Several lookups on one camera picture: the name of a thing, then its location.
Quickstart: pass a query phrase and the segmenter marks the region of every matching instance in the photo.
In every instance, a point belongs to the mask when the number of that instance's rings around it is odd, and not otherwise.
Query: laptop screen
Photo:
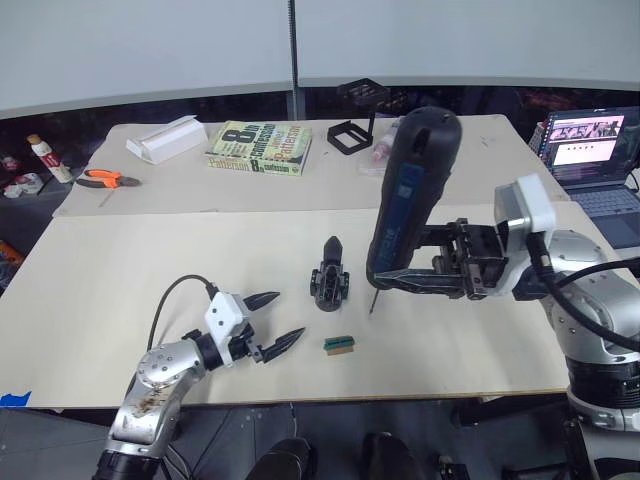
[[[540,158],[563,186],[623,183],[640,148],[640,107],[553,112]]]

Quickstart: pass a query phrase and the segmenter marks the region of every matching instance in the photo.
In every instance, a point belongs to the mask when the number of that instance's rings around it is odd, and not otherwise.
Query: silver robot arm
[[[266,292],[243,300],[216,289],[204,315],[210,333],[194,330],[179,342],[149,350],[138,363],[93,479],[152,479],[172,440],[184,396],[207,371],[231,367],[246,356],[267,363],[286,352],[303,328],[263,349],[254,343],[249,323],[252,310],[277,296],[277,292]]]
[[[462,218],[424,227],[418,248],[440,247],[432,269],[376,273],[375,280],[386,288],[452,299],[512,294],[518,301],[540,301],[566,358],[567,395],[592,477],[601,478],[598,458],[635,462],[632,468],[638,468],[640,290],[613,271],[573,280],[606,258],[589,238],[555,230],[555,211],[536,175],[498,187],[494,205],[495,226],[470,225]],[[530,250],[534,244],[537,254]],[[552,292],[550,286],[558,289]],[[552,293],[568,300],[575,315]],[[627,347],[603,336],[622,339]]]

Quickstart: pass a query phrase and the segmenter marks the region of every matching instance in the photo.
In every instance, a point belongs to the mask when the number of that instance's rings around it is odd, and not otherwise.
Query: black floor
[[[456,428],[451,422],[453,405],[450,401],[296,404],[295,421],[289,404],[186,408],[181,435],[173,446],[192,468],[204,451],[195,472],[201,480],[244,479],[256,459],[294,433],[318,449],[319,479],[357,479],[361,441],[371,431],[401,438],[428,479],[440,478],[433,467],[438,454],[466,464],[472,479],[499,479],[504,466],[524,469],[565,460],[559,410]],[[87,480],[95,471],[107,431],[40,412],[0,410],[0,479]]]

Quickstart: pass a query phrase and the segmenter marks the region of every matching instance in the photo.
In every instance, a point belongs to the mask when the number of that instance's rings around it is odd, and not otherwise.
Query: white wall
[[[297,0],[303,87],[640,89],[638,0]]]
[[[0,1],[0,118],[287,90],[291,75],[287,0]]]

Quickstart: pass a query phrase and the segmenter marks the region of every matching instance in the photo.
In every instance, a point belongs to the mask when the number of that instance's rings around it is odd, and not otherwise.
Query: pliers
[[[141,183],[137,178],[125,177],[120,172],[110,170],[85,170],[84,174],[95,180],[78,178],[76,183],[89,188],[137,187]]]

